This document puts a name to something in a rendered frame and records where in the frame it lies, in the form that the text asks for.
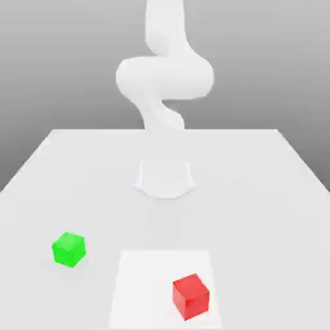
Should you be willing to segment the small red cube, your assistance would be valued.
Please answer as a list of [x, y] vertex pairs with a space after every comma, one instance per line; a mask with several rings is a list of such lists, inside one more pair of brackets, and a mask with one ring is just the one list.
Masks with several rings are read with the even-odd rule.
[[172, 284], [173, 303], [185, 321], [209, 310], [210, 291], [198, 274], [180, 278]]

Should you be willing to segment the small green cube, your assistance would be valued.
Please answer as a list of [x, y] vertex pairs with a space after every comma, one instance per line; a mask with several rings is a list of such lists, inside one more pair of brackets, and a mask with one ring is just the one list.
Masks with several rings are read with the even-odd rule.
[[52, 252], [56, 263], [73, 268], [86, 254], [84, 237], [65, 232], [52, 244]]

